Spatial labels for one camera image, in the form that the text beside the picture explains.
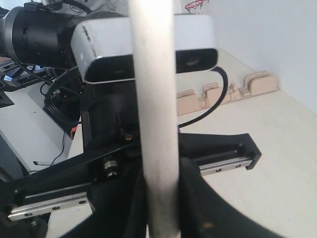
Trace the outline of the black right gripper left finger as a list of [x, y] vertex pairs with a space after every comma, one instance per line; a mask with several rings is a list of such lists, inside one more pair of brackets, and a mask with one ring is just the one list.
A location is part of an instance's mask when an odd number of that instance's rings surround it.
[[146, 188], [142, 171], [93, 186], [88, 191], [93, 213], [64, 238], [144, 238]]

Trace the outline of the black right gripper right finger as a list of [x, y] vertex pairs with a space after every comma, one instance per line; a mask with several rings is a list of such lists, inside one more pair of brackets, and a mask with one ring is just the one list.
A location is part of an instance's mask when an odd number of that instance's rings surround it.
[[179, 222], [182, 238], [280, 238], [216, 193], [188, 158], [179, 160]]

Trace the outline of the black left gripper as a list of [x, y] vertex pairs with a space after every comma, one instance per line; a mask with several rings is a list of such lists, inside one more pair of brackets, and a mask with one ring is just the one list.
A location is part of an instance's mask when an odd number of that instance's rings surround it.
[[[0, 235], [39, 238], [31, 221], [54, 210], [54, 200], [86, 195], [95, 185], [142, 171], [142, 144], [133, 81], [91, 86], [83, 103], [84, 152], [0, 185]], [[215, 171], [216, 163], [252, 169], [261, 152], [249, 134], [178, 134], [180, 158]]]

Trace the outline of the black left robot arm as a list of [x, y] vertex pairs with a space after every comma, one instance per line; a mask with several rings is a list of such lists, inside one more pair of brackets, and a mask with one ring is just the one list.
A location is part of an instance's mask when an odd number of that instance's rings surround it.
[[137, 100], [131, 23], [114, 12], [71, 16], [16, 7], [0, 21], [6, 57], [64, 69], [52, 90], [81, 78], [84, 152], [0, 187], [0, 212], [86, 194], [90, 217], [67, 238], [143, 238], [146, 226], [172, 237], [261, 238], [269, 231], [223, 200], [203, 179], [215, 164], [252, 169], [261, 152], [248, 134], [181, 133]]

